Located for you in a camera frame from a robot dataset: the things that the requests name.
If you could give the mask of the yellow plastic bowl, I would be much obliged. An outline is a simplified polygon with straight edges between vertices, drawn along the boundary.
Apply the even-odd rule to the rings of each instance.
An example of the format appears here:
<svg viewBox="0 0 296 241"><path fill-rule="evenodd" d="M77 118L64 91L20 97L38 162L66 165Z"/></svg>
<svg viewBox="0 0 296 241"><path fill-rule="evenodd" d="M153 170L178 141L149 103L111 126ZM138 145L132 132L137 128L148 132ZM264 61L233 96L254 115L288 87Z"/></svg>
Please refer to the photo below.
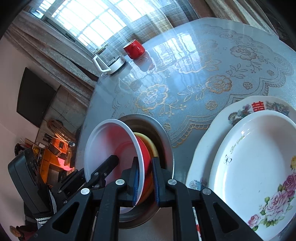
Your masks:
<svg viewBox="0 0 296 241"><path fill-rule="evenodd" d="M144 135L142 133L134 132L134 134L137 137L139 137L142 140L142 142L145 144L147 150L149 151L151 158L159 157L158 150L150 138L148 138L146 135Z"/></svg>

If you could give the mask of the large white dragon plate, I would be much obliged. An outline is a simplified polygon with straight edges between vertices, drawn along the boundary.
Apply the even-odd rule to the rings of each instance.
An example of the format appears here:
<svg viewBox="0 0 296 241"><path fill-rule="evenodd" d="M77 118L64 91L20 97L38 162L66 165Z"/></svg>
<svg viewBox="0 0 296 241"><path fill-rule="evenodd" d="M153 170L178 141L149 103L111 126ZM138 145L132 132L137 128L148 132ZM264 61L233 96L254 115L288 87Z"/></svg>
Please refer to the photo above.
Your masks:
<svg viewBox="0 0 296 241"><path fill-rule="evenodd" d="M196 147L186 186L211 189L262 240L295 228L295 108L251 96L223 109Z"/></svg>

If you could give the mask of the red plastic bowl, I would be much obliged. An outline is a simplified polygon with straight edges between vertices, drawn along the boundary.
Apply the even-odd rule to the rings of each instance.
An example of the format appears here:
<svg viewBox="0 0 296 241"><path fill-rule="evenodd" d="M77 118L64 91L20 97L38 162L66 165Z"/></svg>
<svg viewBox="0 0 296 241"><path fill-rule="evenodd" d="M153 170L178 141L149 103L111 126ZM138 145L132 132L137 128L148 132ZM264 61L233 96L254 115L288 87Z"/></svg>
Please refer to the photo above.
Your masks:
<svg viewBox="0 0 296 241"><path fill-rule="evenodd" d="M135 157L138 159L138 181L132 190L136 191L133 206L140 201L145 182L145 158L139 142L130 127L116 119L107 119L99 123L90 134L84 152L84 173L87 181L91 174L111 155L119 158L118 165L106 177L109 184L121 177L123 170L132 167Z"/></svg>

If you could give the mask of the white rose deep plate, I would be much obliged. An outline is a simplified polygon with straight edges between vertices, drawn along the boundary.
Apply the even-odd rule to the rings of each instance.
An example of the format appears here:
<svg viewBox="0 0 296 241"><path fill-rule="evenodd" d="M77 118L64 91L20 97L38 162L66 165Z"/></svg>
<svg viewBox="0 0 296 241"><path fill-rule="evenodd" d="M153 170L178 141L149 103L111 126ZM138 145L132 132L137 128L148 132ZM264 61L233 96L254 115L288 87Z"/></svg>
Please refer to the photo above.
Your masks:
<svg viewBox="0 0 296 241"><path fill-rule="evenodd" d="M263 240L276 240L295 216L295 123L263 110L229 130L209 188Z"/></svg>

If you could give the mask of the black television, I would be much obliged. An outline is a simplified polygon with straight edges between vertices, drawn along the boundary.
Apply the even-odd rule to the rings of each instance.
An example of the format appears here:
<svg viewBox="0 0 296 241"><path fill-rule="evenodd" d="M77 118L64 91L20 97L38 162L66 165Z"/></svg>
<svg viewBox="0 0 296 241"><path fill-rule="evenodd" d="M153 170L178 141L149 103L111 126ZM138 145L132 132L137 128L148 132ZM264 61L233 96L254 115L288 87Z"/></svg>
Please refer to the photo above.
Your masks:
<svg viewBox="0 0 296 241"><path fill-rule="evenodd" d="M40 128L56 90L25 68L18 92L16 112Z"/></svg>

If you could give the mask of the glass electric kettle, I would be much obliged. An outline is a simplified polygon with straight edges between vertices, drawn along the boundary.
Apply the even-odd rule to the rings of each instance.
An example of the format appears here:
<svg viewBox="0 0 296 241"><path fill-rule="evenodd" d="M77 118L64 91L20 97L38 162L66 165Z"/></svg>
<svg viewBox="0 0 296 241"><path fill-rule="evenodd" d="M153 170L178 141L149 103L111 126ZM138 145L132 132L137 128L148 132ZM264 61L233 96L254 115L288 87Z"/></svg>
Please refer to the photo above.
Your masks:
<svg viewBox="0 0 296 241"><path fill-rule="evenodd" d="M101 74L112 75L124 66L126 59L106 43L96 50L92 62Z"/></svg>

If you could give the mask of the red mug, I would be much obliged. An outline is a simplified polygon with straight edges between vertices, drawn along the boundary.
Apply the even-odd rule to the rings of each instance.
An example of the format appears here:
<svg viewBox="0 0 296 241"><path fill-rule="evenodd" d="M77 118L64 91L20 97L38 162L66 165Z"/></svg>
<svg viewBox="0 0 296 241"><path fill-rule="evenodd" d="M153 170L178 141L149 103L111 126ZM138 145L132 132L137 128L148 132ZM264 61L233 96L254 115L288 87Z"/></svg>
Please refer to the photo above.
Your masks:
<svg viewBox="0 0 296 241"><path fill-rule="evenodd" d="M145 53L145 48L136 39L126 44L123 49L130 59L137 59Z"/></svg>

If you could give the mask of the sheer white curtain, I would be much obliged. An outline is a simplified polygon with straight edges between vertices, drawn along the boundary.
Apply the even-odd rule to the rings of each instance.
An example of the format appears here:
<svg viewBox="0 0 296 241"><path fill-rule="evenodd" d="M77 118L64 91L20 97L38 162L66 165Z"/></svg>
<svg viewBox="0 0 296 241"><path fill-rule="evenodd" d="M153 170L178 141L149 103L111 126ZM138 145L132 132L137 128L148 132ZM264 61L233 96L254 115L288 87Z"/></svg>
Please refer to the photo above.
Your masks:
<svg viewBox="0 0 296 241"><path fill-rule="evenodd" d="M198 18L189 1L31 1L26 12L92 55L108 43L117 51Z"/></svg>

